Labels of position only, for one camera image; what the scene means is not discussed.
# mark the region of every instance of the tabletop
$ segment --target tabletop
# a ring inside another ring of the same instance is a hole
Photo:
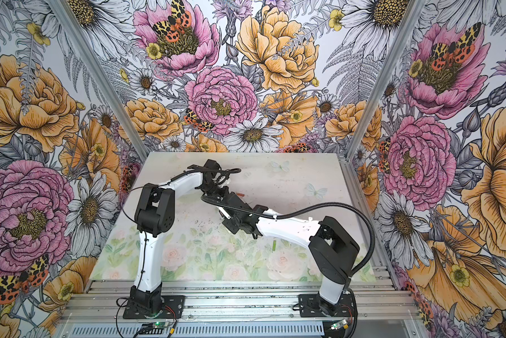
[[[291,213],[320,202],[351,204],[335,154],[244,154],[207,152],[152,152],[142,167],[136,186],[161,183],[192,164],[207,159],[222,169],[241,168],[230,176],[229,189],[241,193],[250,206],[267,206]],[[140,238],[133,216],[141,189],[131,192],[118,216],[91,274],[92,280],[134,280]],[[164,281],[320,281],[320,273],[309,250],[269,236],[257,240],[239,231],[233,235],[221,224],[216,207],[201,201],[195,190],[176,200],[173,227],[165,233],[161,277]],[[367,252],[356,215],[342,208],[323,208],[300,216],[322,220],[334,217],[360,245],[357,262]],[[375,276],[370,264],[353,280],[370,282]]]

